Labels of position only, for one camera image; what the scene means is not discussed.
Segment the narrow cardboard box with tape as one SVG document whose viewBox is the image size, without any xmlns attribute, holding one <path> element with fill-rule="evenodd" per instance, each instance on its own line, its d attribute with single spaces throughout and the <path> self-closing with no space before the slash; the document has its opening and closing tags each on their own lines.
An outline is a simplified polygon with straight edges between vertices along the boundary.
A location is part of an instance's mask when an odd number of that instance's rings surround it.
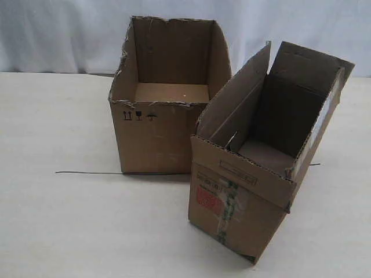
<svg viewBox="0 0 371 278">
<path fill-rule="evenodd" d="M 267 43 L 217 92 L 191 137 L 188 219 L 257 262 L 291 206 L 354 64 Z"/>
</svg>

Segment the large open cardboard box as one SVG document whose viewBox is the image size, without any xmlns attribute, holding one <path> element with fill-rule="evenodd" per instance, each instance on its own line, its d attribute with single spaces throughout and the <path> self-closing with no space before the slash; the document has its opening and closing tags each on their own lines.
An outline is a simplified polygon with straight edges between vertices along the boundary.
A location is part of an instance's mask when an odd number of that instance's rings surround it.
<svg viewBox="0 0 371 278">
<path fill-rule="evenodd" d="M 108 95 L 122 172 L 189 173 L 197 120 L 231 75 L 217 21 L 133 16 Z"/>
</svg>

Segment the thin black line marker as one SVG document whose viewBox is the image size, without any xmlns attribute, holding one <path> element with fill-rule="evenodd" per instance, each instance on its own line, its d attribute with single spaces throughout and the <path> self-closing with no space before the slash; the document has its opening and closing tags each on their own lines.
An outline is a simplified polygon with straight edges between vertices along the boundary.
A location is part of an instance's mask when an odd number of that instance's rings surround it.
<svg viewBox="0 0 371 278">
<path fill-rule="evenodd" d="M 109 175 L 178 175 L 179 173 L 119 173 L 119 172 L 102 172 L 102 171 L 55 171 L 55 174 L 109 174 Z"/>
</svg>

